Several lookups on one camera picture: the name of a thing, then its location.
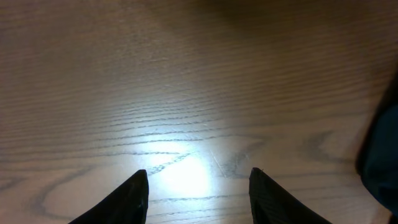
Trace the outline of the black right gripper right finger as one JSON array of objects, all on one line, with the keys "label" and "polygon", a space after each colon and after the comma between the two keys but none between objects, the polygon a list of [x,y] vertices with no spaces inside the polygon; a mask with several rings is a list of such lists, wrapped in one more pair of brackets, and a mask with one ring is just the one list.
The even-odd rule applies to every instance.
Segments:
[{"label": "black right gripper right finger", "polygon": [[254,224],[331,224],[257,167],[249,176],[249,198]]}]

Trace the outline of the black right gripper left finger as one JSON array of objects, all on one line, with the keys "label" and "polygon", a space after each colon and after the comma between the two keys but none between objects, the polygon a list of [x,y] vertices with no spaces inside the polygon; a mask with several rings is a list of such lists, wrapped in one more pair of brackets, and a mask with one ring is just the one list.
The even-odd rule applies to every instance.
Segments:
[{"label": "black right gripper left finger", "polygon": [[141,169],[70,224],[145,224],[148,201],[147,172]]}]

